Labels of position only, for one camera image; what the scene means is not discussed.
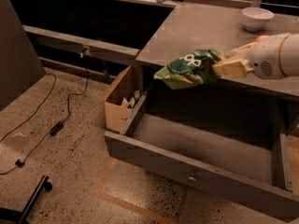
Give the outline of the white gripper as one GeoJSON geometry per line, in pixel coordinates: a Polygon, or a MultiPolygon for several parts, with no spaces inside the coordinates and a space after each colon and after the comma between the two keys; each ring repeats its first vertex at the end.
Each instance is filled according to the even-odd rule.
{"type": "Polygon", "coordinates": [[[290,35],[290,33],[270,35],[260,39],[256,44],[251,42],[231,49],[226,52],[231,58],[214,64],[213,71],[219,77],[243,78],[253,72],[261,79],[283,79],[287,76],[285,45],[290,35]]]}

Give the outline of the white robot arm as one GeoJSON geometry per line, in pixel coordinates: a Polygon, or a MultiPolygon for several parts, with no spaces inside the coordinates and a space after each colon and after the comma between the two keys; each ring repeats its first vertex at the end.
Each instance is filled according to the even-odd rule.
{"type": "Polygon", "coordinates": [[[252,43],[230,50],[213,66],[219,77],[261,79],[299,76],[299,34],[261,35],[252,43]]]}

